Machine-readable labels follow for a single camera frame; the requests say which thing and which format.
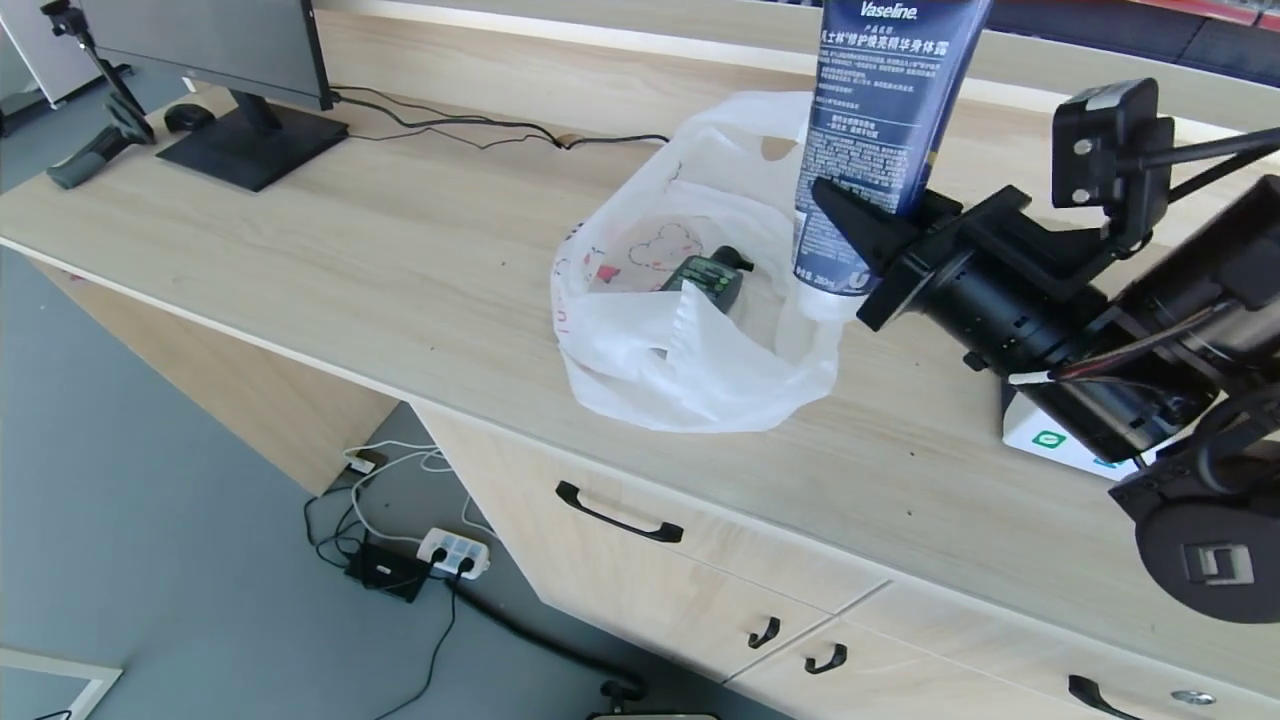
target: power strip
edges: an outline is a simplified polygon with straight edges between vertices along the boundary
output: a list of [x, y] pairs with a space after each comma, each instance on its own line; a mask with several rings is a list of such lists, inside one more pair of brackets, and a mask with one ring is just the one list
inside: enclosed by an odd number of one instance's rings
[[453, 577], [465, 557], [470, 557], [475, 566], [462, 574], [463, 580], [474, 580], [489, 569], [489, 546], [480, 541], [465, 538], [440, 528], [431, 528], [431, 532], [426, 533], [426, 538], [422, 539], [422, 544], [417, 547], [417, 559], [422, 562], [430, 562], [436, 548], [444, 548], [448, 553], [448, 557], [435, 564], [435, 569], [445, 577]]

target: drawer handle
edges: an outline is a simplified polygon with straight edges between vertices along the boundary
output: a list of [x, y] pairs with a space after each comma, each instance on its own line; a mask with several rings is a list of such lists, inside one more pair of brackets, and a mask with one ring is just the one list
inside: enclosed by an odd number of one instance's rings
[[556, 486], [556, 495], [564, 501], [564, 505], [568, 505], [570, 507], [577, 510], [579, 512], [590, 515], [591, 518], [595, 518], [602, 523], [608, 523], [614, 528], [622, 528], [628, 533], [635, 533], [643, 538], [649, 538], [654, 542], [677, 543], [685, 537], [685, 529], [681, 528], [680, 525], [672, 525], [671, 523], [663, 523], [657, 530], [641, 530], [640, 528], [632, 528], [626, 523], [620, 523], [613, 518], [609, 518], [608, 515], [600, 515], [595, 510], [584, 506], [582, 502], [577, 498], [577, 493], [579, 493], [577, 487], [571, 486], [570, 483], [566, 483], [563, 480], [561, 480], [561, 484]]
[[764, 634], [758, 635], [755, 633], [751, 633], [751, 637], [746, 638], [746, 647], [751, 650], [760, 650], [762, 647], [764, 647], [764, 643], [778, 637], [778, 630], [781, 629], [782, 629], [782, 620], [771, 616], [769, 626], [764, 629]]
[[812, 657], [805, 657], [804, 671], [809, 673], [810, 675], [822, 675], [828, 670], [835, 670], [836, 667], [840, 667], [841, 665], [845, 664], [846, 660], [849, 660], [849, 648], [840, 643], [836, 643], [836, 652], [831, 655], [829, 662], [827, 662], [822, 667], [818, 667], [817, 660]]
[[1071, 693], [1071, 697], [1083, 702], [1088, 707], [1097, 710], [1098, 712], [1106, 712], [1112, 717], [1120, 717], [1121, 720], [1142, 720], [1137, 715], [1129, 715], [1111, 707], [1111, 703], [1102, 698], [1102, 688], [1097, 683], [1088, 678], [1082, 678], [1080, 675], [1070, 675], [1066, 679], [1066, 691]]

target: drawer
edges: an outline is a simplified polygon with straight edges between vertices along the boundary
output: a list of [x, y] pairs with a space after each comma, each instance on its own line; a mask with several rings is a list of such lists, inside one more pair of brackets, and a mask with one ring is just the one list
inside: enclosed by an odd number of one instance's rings
[[[518, 438], [419, 413], [538, 597], [553, 607], [716, 682], [831, 618], [672, 552], [678, 543], [660, 541], [690, 534], [682, 528], [613, 510], [589, 514], [602, 507], [594, 496], [563, 489], [564, 478], [581, 480], [575, 470]], [[621, 521], [634, 530], [612, 524]]]
[[[1266, 697], [923, 585], [895, 583], [845, 619], [1066, 702], [1078, 702], [1070, 675], [1092, 679], [1116, 710], [1142, 720], [1280, 717], [1280, 703]], [[1216, 702], [1189, 705], [1175, 693]]]
[[[640, 532], [657, 530], [664, 524], [678, 528], [678, 541], [659, 543], [664, 550], [829, 614], [838, 612], [884, 582], [877, 570], [840, 551], [748, 523], [728, 511], [654, 484], [590, 469], [524, 438], [499, 437], [494, 434], [498, 430], [481, 425], [468, 428], [466, 424], [470, 421], [442, 415], [436, 410], [417, 410], [428, 432], [458, 469], [467, 489], [472, 489], [472, 480], [463, 471], [463, 465], [503, 475], [507, 484], [527, 486], [522, 492], [538, 501], [558, 505], [558, 516], [589, 518], [588, 514], [594, 514], [595, 529], [603, 536], [635, 536], [625, 528]], [[566, 497], [572, 495], [580, 509], [571, 507], [557, 492]], [[490, 515], [485, 498], [476, 492], [472, 496], [485, 515]]]
[[[827, 669], [840, 652], [844, 662]], [[776, 652], [728, 687], [796, 720], [1093, 720], [1079, 706], [841, 620]]]

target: blue tube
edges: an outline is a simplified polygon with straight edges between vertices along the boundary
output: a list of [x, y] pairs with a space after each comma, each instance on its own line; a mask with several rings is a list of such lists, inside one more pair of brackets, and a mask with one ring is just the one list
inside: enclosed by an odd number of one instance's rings
[[850, 320], [878, 282], [810, 192], [817, 177], [899, 215], [929, 179], [992, 0], [827, 0], [796, 186], [800, 310]]

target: black handle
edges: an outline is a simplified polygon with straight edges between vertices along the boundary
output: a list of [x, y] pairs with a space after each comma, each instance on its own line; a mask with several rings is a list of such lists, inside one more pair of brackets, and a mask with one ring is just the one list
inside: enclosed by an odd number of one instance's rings
[[105, 151], [113, 149], [123, 140], [124, 133], [118, 127], [108, 126], [88, 145], [77, 150], [74, 155], [63, 163], [49, 168], [45, 173], [63, 190], [77, 187], [106, 167], [108, 158]]
[[782, 620], [778, 620], [777, 618], [769, 618], [769, 626], [764, 629], [764, 634], [758, 635], [755, 633], [751, 633], [751, 637], [746, 638], [746, 647], [751, 650], [760, 650], [762, 647], [764, 647], [764, 643], [778, 637], [778, 630], [781, 629], [782, 629]]
[[590, 515], [596, 520], [608, 523], [614, 528], [622, 528], [628, 533], [635, 533], [643, 538], [649, 538], [654, 542], [677, 543], [685, 537], [685, 529], [681, 528], [680, 525], [672, 525], [671, 523], [663, 523], [657, 530], [641, 530], [639, 528], [632, 528], [626, 523], [618, 523], [617, 520], [609, 518], [608, 515], [600, 515], [595, 510], [584, 506], [582, 502], [577, 500], [577, 493], [579, 493], [577, 487], [571, 486], [570, 483], [566, 483], [563, 480], [561, 480], [561, 484], [556, 486], [556, 495], [564, 501], [564, 505], [568, 505], [570, 507], [577, 510], [579, 512]]
[[1110, 702], [1102, 700], [1102, 688], [1088, 678], [1069, 675], [1066, 678], [1066, 692], [1071, 693], [1071, 697], [1093, 710], [1097, 710], [1098, 712], [1106, 712], [1107, 715], [1120, 717], [1121, 720], [1142, 720], [1142, 717], [1138, 717], [1137, 715], [1129, 715], [1128, 712], [1121, 712], [1115, 707], [1111, 707]]
[[822, 667], [818, 667], [817, 660], [812, 657], [805, 657], [804, 671], [809, 673], [810, 675], [822, 675], [827, 670], [835, 670], [836, 667], [840, 667], [841, 665], [845, 664], [846, 660], [849, 660], [849, 648], [840, 643], [836, 643], [836, 652], [831, 655], [829, 662], [827, 662]]

